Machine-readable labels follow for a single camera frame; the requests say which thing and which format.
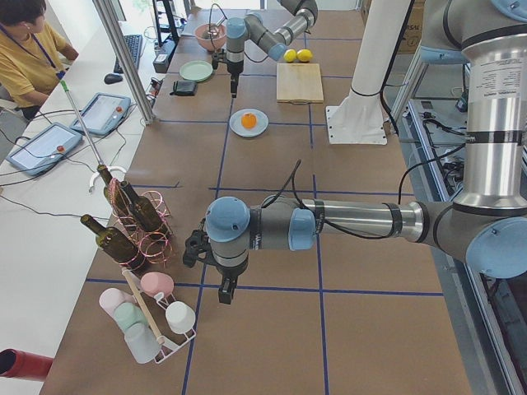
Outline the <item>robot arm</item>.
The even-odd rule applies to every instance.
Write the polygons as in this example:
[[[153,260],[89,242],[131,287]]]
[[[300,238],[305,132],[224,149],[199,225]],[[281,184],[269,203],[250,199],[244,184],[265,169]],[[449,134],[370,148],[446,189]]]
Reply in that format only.
[[[449,32],[471,65],[464,188],[453,202],[382,203],[272,197],[247,207],[221,197],[204,224],[229,304],[251,249],[309,249],[324,227],[363,238],[402,237],[436,247],[473,270],[511,278],[526,270],[526,201],[520,195],[526,131],[526,4],[462,2]]]
[[[292,19],[274,32],[263,23],[259,14],[250,12],[243,18],[232,17],[226,23],[226,65],[231,74],[231,97],[237,97],[239,76],[244,70],[245,42],[250,40],[271,59],[278,61],[287,46],[301,33],[314,26],[318,17],[316,1],[279,1],[292,14]]]

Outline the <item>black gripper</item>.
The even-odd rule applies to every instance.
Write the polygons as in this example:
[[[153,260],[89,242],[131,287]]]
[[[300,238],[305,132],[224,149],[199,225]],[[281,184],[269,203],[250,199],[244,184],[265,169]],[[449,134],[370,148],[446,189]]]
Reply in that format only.
[[[237,61],[232,61],[229,59],[226,60],[227,71],[231,75],[230,90],[231,90],[232,98],[237,97],[239,75],[244,71],[244,64],[245,64],[244,59],[237,60]]]
[[[222,304],[231,304],[236,292],[238,277],[246,270],[249,255],[243,253],[237,257],[215,257],[217,270],[222,275],[222,283],[218,289],[218,300]]]

